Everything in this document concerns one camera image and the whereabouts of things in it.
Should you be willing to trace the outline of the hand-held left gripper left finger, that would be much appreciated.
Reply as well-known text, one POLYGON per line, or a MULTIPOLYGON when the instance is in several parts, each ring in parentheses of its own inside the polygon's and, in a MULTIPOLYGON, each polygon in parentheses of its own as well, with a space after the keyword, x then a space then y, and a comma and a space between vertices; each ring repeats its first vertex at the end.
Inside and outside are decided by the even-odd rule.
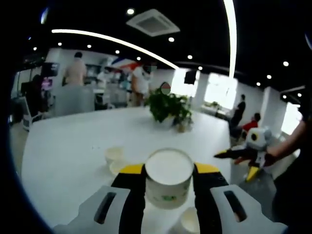
POLYGON ((111 186, 102 186, 86 199, 78 215, 55 234, 139 234, 145 209, 144 164, 124 167, 111 186))

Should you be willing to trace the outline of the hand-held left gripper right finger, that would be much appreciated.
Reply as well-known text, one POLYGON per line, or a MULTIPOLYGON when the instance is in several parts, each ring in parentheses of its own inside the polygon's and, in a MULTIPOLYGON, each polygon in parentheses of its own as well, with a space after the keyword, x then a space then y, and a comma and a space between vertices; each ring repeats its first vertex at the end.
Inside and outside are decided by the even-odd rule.
POLYGON ((194 163, 194 193, 202 234, 283 234, 288 229, 265 217, 260 203, 228 184, 215 166, 194 163))

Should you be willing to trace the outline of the person's right hand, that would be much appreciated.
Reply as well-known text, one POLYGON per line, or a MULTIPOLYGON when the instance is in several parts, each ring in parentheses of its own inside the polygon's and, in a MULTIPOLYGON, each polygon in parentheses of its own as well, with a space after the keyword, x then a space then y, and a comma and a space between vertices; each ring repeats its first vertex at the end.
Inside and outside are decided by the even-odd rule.
POLYGON ((237 165, 243 161, 248 161, 249 162, 249 166, 255 166, 255 167, 268 167, 268 166, 272 166, 274 163, 277 162, 277 157, 274 157, 273 155, 269 154, 269 153, 265 153, 264 155, 264 162, 261 163, 257 163, 256 162, 256 157, 247 157, 247 156, 243 156, 243 157, 239 157, 238 159, 236 159, 234 161, 234 164, 237 165))

